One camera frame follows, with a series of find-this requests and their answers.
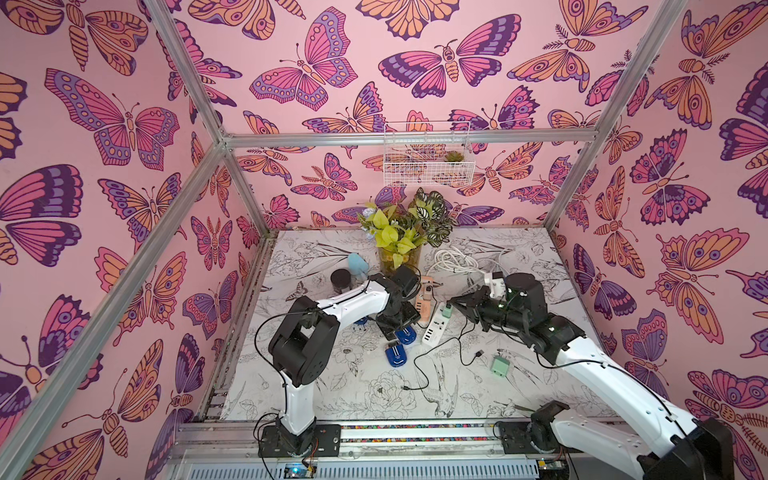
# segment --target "blue object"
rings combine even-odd
[[[402,330],[395,331],[395,336],[403,345],[410,345],[416,341],[416,331],[410,325]]]
[[[390,346],[386,350],[386,359],[393,367],[403,366],[406,364],[406,360],[408,359],[406,357],[406,349],[403,348],[403,346],[399,343]]]
[[[349,267],[349,272],[353,276],[364,277],[368,275],[368,263],[357,253],[350,253],[346,258],[346,262]]]

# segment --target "green object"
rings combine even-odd
[[[509,360],[504,357],[496,356],[491,364],[491,373],[498,376],[507,376],[509,371]]]
[[[458,151],[449,151],[445,154],[445,161],[451,164],[457,164],[458,162],[464,161],[464,154]]]

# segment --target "butterfly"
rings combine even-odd
[[[694,396],[700,403],[692,399],[685,400],[688,411],[701,421],[715,418],[728,427],[733,436],[733,461],[736,467],[747,480],[762,480],[760,464],[736,427],[741,427],[750,442],[760,452],[765,452],[765,445],[749,426],[764,427],[768,419],[761,413],[734,412],[732,407],[756,409],[768,403],[768,379],[759,375],[742,379],[720,369],[712,371],[711,380],[704,372],[688,372],[688,379],[701,390],[694,390]]]
[[[93,478],[98,473],[104,455],[104,440],[108,436],[109,444],[115,453],[128,457],[128,435],[120,420],[141,422],[154,413],[160,401],[161,385],[157,383],[160,364],[163,359],[163,340],[153,343],[134,370],[125,387],[122,399],[116,411],[109,406],[101,416],[80,415],[61,424],[66,428],[77,419],[91,417],[102,420],[103,426],[66,439],[35,455],[31,465],[22,478]],[[123,378],[127,369],[118,378]]]
[[[509,192],[510,198],[519,198],[521,201],[528,201],[534,205],[549,205],[554,202],[554,195],[560,191],[560,187],[563,186],[565,178],[568,176],[568,172],[571,171],[572,165],[568,163],[567,157],[558,157],[554,161],[549,169],[549,180],[542,180],[541,176],[539,181],[541,185],[534,185],[532,187],[518,188]]]
[[[719,228],[694,235],[686,240],[682,235],[672,237],[669,241],[661,242],[661,261],[667,271],[659,273],[656,288],[647,290],[659,294],[659,298],[667,306],[675,306],[677,313],[685,319],[685,323],[693,327],[694,332],[704,335],[708,342],[723,344],[723,330],[717,321],[717,316],[704,295],[695,287],[701,286],[699,272],[720,265],[731,258],[749,240],[748,233],[742,233],[737,228],[725,231]]]
[[[357,190],[357,184],[350,180],[352,174],[341,166],[339,158],[334,154],[326,154],[325,175],[328,175],[328,178],[323,175],[323,171],[318,167],[313,165],[312,169],[317,177],[302,175],[302,178],[308,182],[317,183],[297,185],[291,188],[290,191],[299,195],[312,195],[320,200],[330,196],[331,200],[342,201],[344,200],[342,194],[347,193],[347,190]]]
[[[135,52],[147,39],[149,29],[144,20],[136,15],[117,10],[104,10],[83,14],[82,2],[70,2],[64,5],[59,0],[25,0],[23,2],[0,2],[0,10],[17,27],[37,35],[50,35],[61,26],[64,10],[69,26],[69,40],[74,59],[85,71],[88,63],[88,37],[84,28],[88,28],[91,39],[101,57],[117,73],[132,75],[136,70],[136,60],[128,52]]]
[[[685,12],[680,32],[683,46],[701,60],[712,58],[706,65],[696,58],[681,61],[677,67],[692,75],[673,78],[662,84],[650,94],[644,107],[648,108],[656,100],[661,100],[668,110],[677,107],[677,116],[685,123],[702,130],[711,127],[710,98],[697,74],[701,73],[707,83],[713,84],[715,77],[707,67],[718,65],[728,58],[729,53],[718,54],[746,37],[767,19],[768,2],[739,5],[726,15],[722,22],[718,15],[713,15],[701,22],[701,25],[693,25],[690,10]]]
[[[274,123],[259,115],[253,114],[248,110],[243,112],[250,130],[256,135],[278,134],[280,131]],[[251,155],[245,155],[237,158],[237,162],[246,172],[258,172],[265,175],[282,177],[286,185],[291,185],[290,172],[279,161],[287,161],[285,154],[302,154],[312,150],[314,147],[258,147],[248,149]]]
[[[250,273],[250,263],[245,260],[245,257],[240,252],[237,252],[237,266],[240,268],[240,285],[245,286],[245,282],[248,280],[248,273]]]
[[[197,252],[202,255],[205,268],[210,270],[219,264],[219,268],[224,268],[224,262],[227,260],[225,253],[230,251],[230,235],[232,234],[232,220],[221,227],[221,219],[216,222],[216,228],[210,222],[208,217],[206,229],[203,222],[199,221],[194,215],[190,218],[192,231],[197,237]]]
[[[258,245],[261,241],[261,234],[259,229],[256,228],[256,224],[247,218],[240,216],[237,218],[237,226],[240,231],[243,232],[243,245],[246,248],[251,248],[253,245]]]
[[[181,310],[184,316],[192,320],[192,325],[203,325],[203,334],[208,340],[215,332],[218,321],[222,324],[232,318],[232,299],[237,288],[237,272],[232,271],[220,284],[219,293],[196,293],[184,301]]]
[[[72,165],[51,165],[16,180],[0,196],[0,260],[18,263],[14,241],[45,266],[56,266],[65,247],[77,244],[80,229],[67,222],[41,217],[75,218],[80,213],[83,180]]]
[[[658,58],[659,56],[656,55],[656,57],[650,62],[650,65],[648,66],[648,71],[651,74],[655,73],[653,64],[656,63],[656,60],[658,60]],[[611,67],[626,68],[627,65],[629,65],[629,62],[631,60],[632,60],[632,51],[627,50],[624,52],[624,60],[617,61],[611,64]],[[614,88],[619,83],[619,80],[621,79],[621,75],[623,73],[624,73],[624,70],[612,71],[603,75],[599,79],[597,79],[597,81],[592,84],[592,88],[590,89],[590,91],[587,92],[587,99],[584,101],[584,104],[589,105],[590,107],[593,107],[611,98],[611,94],[614,93]],[[630,117],[632,117],[637,113],[637,110],[642,106],[643,102],[645,101],[645,96],[647,94],[648,94],[648,76],[647,74],[644,74],[640,83],[634,89],[634,93],[632,94],[632,97],[627,103],[627,114]]]
[[[504,214],[503,209],[499,207],[468,207],[466,204],[452,205],[445,201],[445,208],[448,210],[448,216],[460,227],[474,227],[479,223],[487,223],[495,220]]]
[[[593,111],[584,118],[584,115],[577,111],[576,114],[581,117],[581,120],[576,120],[576,117],[569,114],[567,111],[555,109],[549,112],[547,119],[552,128],[594,128],[594,126],[598,124],[598,120],[600,120],[600,112],[601,111],[599,110]],[[552,142],[553,145],[560,145],[563,143],[564,142],[561,141]]]
[[[587,173],[584,174],[584,178],[581,179],[581,183],[576,189],[576,193],[574,193],[571,201],[565,207],[565,214],[568,215],[568,218],[576,222],[577,225],[581,225],[584,232],[589,228],[589,215],[587,214],[587,207],[584,205],[584,202],[588,201],[589,196],[585,194],[594,181],[597,180],[598,171],[597,167],[587,170]]]
[[[154,195],[154,188],[152,194],[142,188],[149,199],[116,180],[101,178],[98,184],[112,203],[114,212],[121,219],[128,220],[128,231],[134,239],[136,253],[181,191],[181,174],[177,172],[166,178],[157,190],[157,196]]]
[[[318,111],[328,101],[328,92],[321,85],[347,86],[357,78],[342,55],[349,47],[344,33],[346,15],[328,7],[310,25],[304,41],[304,58],[299,57],[295,67],[279,67],[257,77],[250,92],[259,100],[272,98],[278,103],[296,99],[300,104]],[[296,56],[299,56],[296,44]]]
[[[51,308],[48,309],[40,329],[37,363],[32,363],[32,355],[26,336],[22,336],[22,342],[27,347],[26,364],[12,362],[5,356],[0,356],[0,361],[11,366],[22,367],[25,370],[24,377],[35,387],[36,392],[40,392],[48,376],[54,372],[58,363],[64,358],[90,319],[90,313],[83,313],[80,310],[80,300],[73,300],[71,296],[59,295],[51,304]],[[101,354],[98,355],[78,389],[86,389],[90,384],[99,380],[99,372],[104,368],[101,365],[103,357]],[[31,401],[29,388],[24,385],[21,376],[0,372],[0,445],[13,430],[16,422],[24,415]]]
[[[515,130],[522,128],[533,128],[533,116],[536,108],[539,106],[536,100],[531,98],[531,91],[524,86],[519,86],[512,91],[507,100],[498,111],[498,120],[496,120],[496,108],[498,104],[493,105],[493,115],[488,115],[485,108],[480,111],[488,118],[485,120],[477,114],[467,110],[451,110],[448,121],[452,122],[451,130]],[[478,154],[488,147],[487,144],[472,144],[472,152]]]
[[[0,71],[0,115],[18,111],[27,98],[27,82]],[[16,148],[22,145],[21,134],[13,118],[0,117],[0,160],[16,158]]]
[[[149,107],[134,116],[136,103],[130,111],[123,107],[123,115],[96,87],[53,68],[47,70],[45,87],[64,102],[70,120],[95,132],[94,141],[104,165],[127,165],[131,151],[138,149],[139,160],[146,168],[163,170],[163,147],[174,143],[174,133],[179,129],[174,112]]]
[[[613,333],[611,336],[606,336],[604,333],[600,332],[600,343],[603,344],[603,350],[608,354],[608,356],[614,354],[616,351],[616,345],[618,345],[618,342],[614,338]]]
[[[640,318],[637,328],[621,329],[621,343],[633,359],[624,364],[624,369],[636,379],[650,387],[651,390],[669,400],[667,389],[659,379],[659,366],[654,362],[664,353],[667,346],[667,317],[660,311],[652,309],[646,318]]]
[[[608,35],[632,25],[648,10],[640,7],[629,15],[619,15],[610,2],[598,6],[598,0],[560,0],[560,12],[568,29],[574,35],[568,38],[568,32],[561,25],[555,26],[559,40],[548,43],[544,50],[567,48],[550,51],[514,67],[507,73],[510,78],[525,81],[542,81],[554,76],[554,81],[578,80],[578,90],[583,92],[589,85],[589,67],[587,62],[569,51],[591,51],[595,44],[586,38]]]
[[[436,20],[448,21],[459,0],[362,0],[355,7],[366,17],[387,18],[387,30],[403,40],[421,38],[424,27]]]
[[[531,163],[541,149],[541,145],[542,143],[540,141],[524,144],[507,156],[499,166],[494,169],[493,164],[496,162],[496,158],[498,158],[498,155],[496,155],[490,167],[486,167],[482,173],[473,173],[472,182],[466,187],[460,187],[456,192],[465,197],[477,194],[482,190],[483,186],[485,186],[486,178],[488,178],[488,183],[491,187],[497,192],[500,192],[502,191],[502,181],[499,180],[499,177],[508,178],[509,180],[522,180],[523,178],[526,178],[533,171],[533,165],[531,165]],[[447,177],[447,175],[448,174],[438,174],[436,180],[440,184],[449,185],[451,187],[463,183],[455,182]]]
[[[632,167],[630,175],[633,183],[653,182],[643,190],[644,195],[653,195],[640,208],[643,222],[649,225],[659,225],[667,218],[682,225],[691,214],[700,213],[710,201],[710,196],[698,188],[669,183],[688,177],[672,178],[677,168],[684,164],[681,162],[672,170],[683,152],[686,136],[685,130],[672,130],[667,137],[655,138],[650,153],[643,155]]]
[[[637,308],[637,302],[621,285],[603,280],[605,274],[600,271],[589,257],[589,253],[578,243],[574,244],[574,280],[581,295],[589,290],[594,297],[594,311],[603,314],[606,320],[617,316],[629,315]]]
[[[285,195],[273,197],[269,210],[261,204],[264,210],[264,221],[269,228],[283,229],[288,223],[297,222],[300,219],[298,210],[291,208]]]
[[[753,118],[762,125],[768,126],[768,114],[764,105],[768,97],[768,64],[757,72],[746,86],[739,100],[736,111]],[[740,118],[729,118],[720,126],[720,137],[725,140],[720,159],[731,161],[757,153],[745,165],[747,170],[768,165],[768,131],[758,124]],[[739,187],[739,197],[749,198],[755,204],[755,211],[768,218],[768,195],[765,185],[768,184],[768,169],[763,169]]]
[[[477,87],[483,78],[496,75],[502,63],[494,58],[473,55],[503,57],[520,31],[520,15],[510,14],[494,18],[466,36],[454,51],[449,41],[442,47],[442,55],[432,51],[405,51],[385,58],[379,63],[382,75],[397,85],[407,88],[414,81],[411,93],[414,98],[427,95],[445,95],[446,73],[451,81],[458,81],[461,70],[467,83]]]
[[[401,203],[405,199],[405,185],[387,185],[379,191],[373,203],[376,205],[376,207],[381,209],[385,209],[391,205],[397,205],[398,210],[404,211],[405,208],[401,205]],[[337,222],[347,222],[352,224],[360,223],[358,215],[362,214],[366,208],[368,207],[365,205],[356,205],[354,207],[343,208],[331,215],[331,217]]]
[[[328,220],[327,217],[324,217],[322,214],[312,210],[310,212],[312,215],[312,226],[315,228],[336,228],[336,225],[331,225],[331,220]]]
[[[628,125],[621,126],[621,118],[611,129],[611,133],[608,135],[608,139],[605,141],[605,147],[603,147],[603,153],[611,151],[608,154],[608,164],[613,165],[621,158],[621,153],[630,151],[635,148],[640,142],[643,141],[643,134],[639,131],[625,131],[623,129],[629,128]]]
[[[98,249],[98,257],[94,260],[98,266],[96,276],[101,280],[101,289],[109,292],[125,270],[128,262],[105,247]],[[155,265],[152,278],[139,287],[136,296],[128,304],[128,310],[120,319],[118,324],[120,334],[112,342],[113,346],[118,346],[120,338],[125,333],[132,332],[141,326],[147,317],[156,323],[168,323],[170,329],[174,329],[170,316],[174,314],[176,309],[176,294],[184,281],[184,274],[187,272],[186,266],[187,256],[184,252],[180,252],[168,260],[159,275],[157,274],[157,265]],[[155,275],[157,275],[157,279],[153,285],[152,280]]]
[[[291,293],[287,298],[287,302],[291,302],[297,298],[299,298],[302,295],[306,295],[306,293],[309,292],[309,290],[304,286],[304,282],[301,280],[296,284],[296,291]]]
[[[610,266],[616,266],[616,263],[618,263],[627,272],[635,275],[637,278],[643,278],[645,276],[645,267],[640,260],[640,256],[637,255],[637,251],[629,243],[629,240],[619,231],[619,229],[622,229],[630,232],[624,228],[624,224],[621,222],[621,218],[619,218],[623,198],[624,167],[619,166],[614,172],[611,182],[606,187],[605,194],[600,192],[598,198],[594,201],[594,211],[597,212],[600,218],[608,221],[608,223],[600,225],[594,231],[594,234],[608,235],[605,245],[603,245],[603,260],[605,260],[605,263]],[[628,211],[629,198],[627,198],[627,210],[624,212],[624,215]]]

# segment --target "vase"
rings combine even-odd
[[[413,271],[418,272],[421,253],[422,246],[419,245],[408,253],[403,254],[402,264],[410,266]],[[393,275],[395,270],[397,270],[395,268],[395,260],[392,258],[392,252],[383,248],[379,248],[379,265],[381,266],[381,273],[386,276]]]

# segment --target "blue toy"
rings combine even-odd
[[[390,347],[386,350],[386,359],[393,367],[399,367],[406,364],[406,349],[400,345],[400,342],[394,342],[390,344]]]
[[[395,336],[403,345],[410,345],[416,341],[416,331],[410,325],[402,330],[395,331]]]

